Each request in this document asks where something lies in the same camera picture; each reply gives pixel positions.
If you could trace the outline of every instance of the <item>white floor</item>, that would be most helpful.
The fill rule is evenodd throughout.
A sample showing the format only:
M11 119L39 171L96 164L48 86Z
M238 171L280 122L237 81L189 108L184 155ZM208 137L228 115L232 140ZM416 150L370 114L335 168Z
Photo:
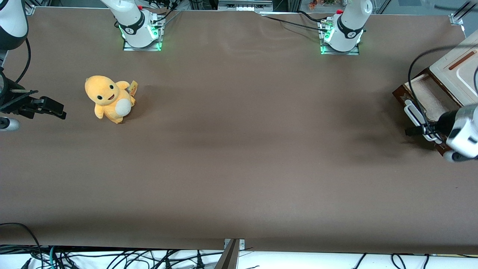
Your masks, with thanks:
M217 252L217 250L202 250L201 253ZM82 252L82 255L104 255L104 254L119 254L121 252ZM156 259L161 259L165 255L165 251L153 251ZM189 258L195 257L195 250L182 250L175 253L170 258ZM214 263L219 260L220 255L205 256L202 260L205 264ZM242 251L240 253L238 269L250 269L259 266L258 269L352 269L355 267L361 254L347 254L347 253L293 253L293 252L259 252L259 251ZM410 256L401 255L407 269L421 269L425 262L425 256ZM30 258L28 254L7 254L0 255L0 269L19 269L23 266L26 260ZM114 259L113 257L101 258L85 258L73 257L72 260L80 269L105 269L108 264ZM147 258L140 258L149 262L152 266L152 261ZM396 263L401 266L399 260L396 258ZM116 269L124 267L125 261L121 262ZM185 261L173 267L173 269L189 269L195 264L192 261ZM29 269L35 269L41 266L40 261L32 259ZM148 265L144 262L133 262L128 266L128 269L147 269ZM393 269L395 268L391 262L391 256L385 254L367 254L363 259L359 269ZM430 256L430 260L426 269L476 269L478 268L478 258L461 258L461 257L437 257Z

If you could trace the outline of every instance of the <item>table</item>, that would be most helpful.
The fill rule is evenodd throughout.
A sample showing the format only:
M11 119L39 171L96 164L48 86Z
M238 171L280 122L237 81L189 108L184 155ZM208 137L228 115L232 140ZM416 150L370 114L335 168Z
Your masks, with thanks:
M253 12L182 12L153 53L123 52L113 23L102 9L29 18L21 84L68 115L1 134L1 222L44 245L478 253L476 163L405 137L392 96L419 53L464 39L446 16L372 15L359 56L321 55L314 30ZM11 51L6 75L25 61ZM95 117L92 75L139 83L124 124Z

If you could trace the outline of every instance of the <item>mounting plate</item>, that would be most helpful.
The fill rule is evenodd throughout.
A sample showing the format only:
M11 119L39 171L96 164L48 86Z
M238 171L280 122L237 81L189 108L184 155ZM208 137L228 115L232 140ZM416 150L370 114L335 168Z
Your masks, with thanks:
M231 241L231 239L224 239L224 249L227 248L229 241ZM245 248L246 248L246 240L239 239L239 250L244 250Z

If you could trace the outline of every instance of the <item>plush toy tag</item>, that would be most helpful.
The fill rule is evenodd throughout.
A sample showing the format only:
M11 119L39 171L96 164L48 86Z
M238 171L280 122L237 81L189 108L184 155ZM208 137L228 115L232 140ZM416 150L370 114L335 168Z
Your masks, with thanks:
M138 83L133 80L133 82L128 87L128 92L130 93L131 96L134 96L136 94L137 89L138 89Z

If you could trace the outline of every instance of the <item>stuffed animal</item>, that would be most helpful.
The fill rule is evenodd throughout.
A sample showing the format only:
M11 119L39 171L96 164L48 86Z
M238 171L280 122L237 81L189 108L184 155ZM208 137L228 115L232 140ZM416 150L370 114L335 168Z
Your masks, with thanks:
M92 76L85 82L88 97L95 102L95 115L102 119L106 115L114 123L123 122L136 100L133 98L138 84L126 81L114 83L104 76Z

